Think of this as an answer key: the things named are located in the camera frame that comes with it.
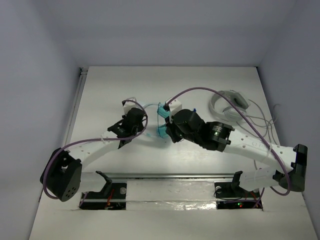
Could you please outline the teal cat-ear headphones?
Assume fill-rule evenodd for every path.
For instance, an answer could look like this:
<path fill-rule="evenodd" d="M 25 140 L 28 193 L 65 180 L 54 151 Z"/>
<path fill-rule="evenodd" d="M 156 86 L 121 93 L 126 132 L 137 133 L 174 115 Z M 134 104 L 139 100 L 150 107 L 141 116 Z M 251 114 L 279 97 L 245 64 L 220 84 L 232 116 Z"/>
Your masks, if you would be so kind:
<path fill-rule="evenodd" d="M 169 135 L 166 133 L 166 123 L 165 119 L 169 116 L 169 113 L 165 111 L 164 104 L 158 103 L 146 103 L 143 105 L 144 109 L 149 107 L 156 107 L 156 124 L 148 123 L 145 135 L 148 138 L 161 138 L 166 139 Z"/>

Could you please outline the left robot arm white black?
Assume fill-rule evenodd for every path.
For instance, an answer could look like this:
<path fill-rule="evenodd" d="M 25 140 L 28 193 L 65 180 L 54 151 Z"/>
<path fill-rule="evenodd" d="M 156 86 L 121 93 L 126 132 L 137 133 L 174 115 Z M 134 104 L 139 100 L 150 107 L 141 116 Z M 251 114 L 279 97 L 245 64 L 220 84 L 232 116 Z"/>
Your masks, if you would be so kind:
<path fill-rule="evenodd" d="M 70 200 L 84 186 L 82 170 L 129 144 L 146 129 L 147 119 L 144 110 L 133 107 L 107 129 L 116 137 L 109 138 L 104 133 L 101 137 L 79 140 L 54 150 L 40 177 L 47 196 L 61 202 Z"/>

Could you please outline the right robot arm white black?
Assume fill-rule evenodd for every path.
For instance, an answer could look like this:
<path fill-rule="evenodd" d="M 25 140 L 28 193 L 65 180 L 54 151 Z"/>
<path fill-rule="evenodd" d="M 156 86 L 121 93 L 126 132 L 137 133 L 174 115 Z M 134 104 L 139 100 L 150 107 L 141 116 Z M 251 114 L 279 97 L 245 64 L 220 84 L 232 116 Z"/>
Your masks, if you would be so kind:
<path fill-rule="evenodd" d="M 275 186 L 293 192 L 305 190 L 308 148 L 303 144 L 286 147 L 268 143 L 247 136 L 231 125 L 205 122 L 189 109 L 166 117 L 165 127 L 173 143 L 187 140 L 209 151 L 242 156 L 267 166 L 251 172 L 236 172 L 230 185 L 235 196 Z"/>

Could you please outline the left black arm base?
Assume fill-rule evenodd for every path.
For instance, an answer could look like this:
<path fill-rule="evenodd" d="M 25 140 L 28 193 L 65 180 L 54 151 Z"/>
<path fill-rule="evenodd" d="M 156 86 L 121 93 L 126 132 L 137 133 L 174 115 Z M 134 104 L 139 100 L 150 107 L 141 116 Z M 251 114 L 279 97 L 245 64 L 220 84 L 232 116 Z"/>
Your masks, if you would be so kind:
<path fill-rule="evenodd" d="M 107 187 L 107 193 L 86 192 L 81 194 L 81 210 L 126 210 L 127 183 L 116 182 Z"/>

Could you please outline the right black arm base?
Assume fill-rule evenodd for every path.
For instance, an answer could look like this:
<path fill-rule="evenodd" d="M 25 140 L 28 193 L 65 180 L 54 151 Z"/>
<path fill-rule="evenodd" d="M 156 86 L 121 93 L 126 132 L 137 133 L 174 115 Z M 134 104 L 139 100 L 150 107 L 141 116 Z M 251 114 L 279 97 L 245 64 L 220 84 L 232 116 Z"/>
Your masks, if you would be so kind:
<path fill-rule="evenodd" d="M 213 196 L 218 210 L 263 209 L 259 190 L 233 189 L 231 182 L 215 182 Z"/>

